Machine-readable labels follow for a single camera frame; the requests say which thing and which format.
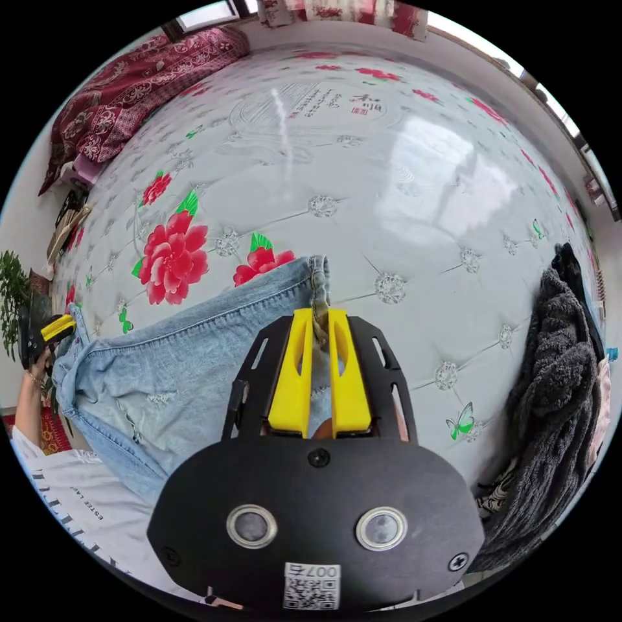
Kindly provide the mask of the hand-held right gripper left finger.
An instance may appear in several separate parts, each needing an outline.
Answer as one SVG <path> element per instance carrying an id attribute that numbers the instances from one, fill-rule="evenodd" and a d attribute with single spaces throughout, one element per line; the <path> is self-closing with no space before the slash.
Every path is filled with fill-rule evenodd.
<path id="1" fill-rule="evenodd" d="M 308 433 L 312 358 L 314 348 L 313 313 L 296 310 L 290 318 L 268 424 L 275 433 Z"/>

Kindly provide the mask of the person's left hand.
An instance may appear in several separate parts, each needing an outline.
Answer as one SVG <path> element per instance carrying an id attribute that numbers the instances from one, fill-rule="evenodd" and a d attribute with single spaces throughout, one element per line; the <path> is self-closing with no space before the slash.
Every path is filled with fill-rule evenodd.
<path id="1" fill-rule="evenodd" d="M 38 359 L 29 367 L 28 375 L 33 383 L 40 389 L 43 389 L 46 384 L 46 375 L 50 365 L 52 351 L 49 347 L 46 347 Z"/>

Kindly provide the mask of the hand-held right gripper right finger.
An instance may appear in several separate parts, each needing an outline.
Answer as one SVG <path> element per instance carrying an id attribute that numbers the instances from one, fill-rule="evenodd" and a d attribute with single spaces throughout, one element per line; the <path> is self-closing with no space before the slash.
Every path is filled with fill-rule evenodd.
<path id="1" fill-rule="evenodd" d="M 333 433 L 367 433 L 371 413 L 346 311 L 328 311 Z"/>

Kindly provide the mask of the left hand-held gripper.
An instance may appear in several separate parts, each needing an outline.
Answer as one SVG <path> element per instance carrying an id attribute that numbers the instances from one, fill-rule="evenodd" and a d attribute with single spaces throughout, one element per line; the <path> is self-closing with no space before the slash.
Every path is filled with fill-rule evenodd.
<path id="1" fill-rule="evenodd" d="M 28 371 L 46 351 L 54 352 L 54 345 L 48 341 L 62 341 L 76 330 L 71 314 L 35 319 L 19 316 L 18 354 L 22 368 Z"/>

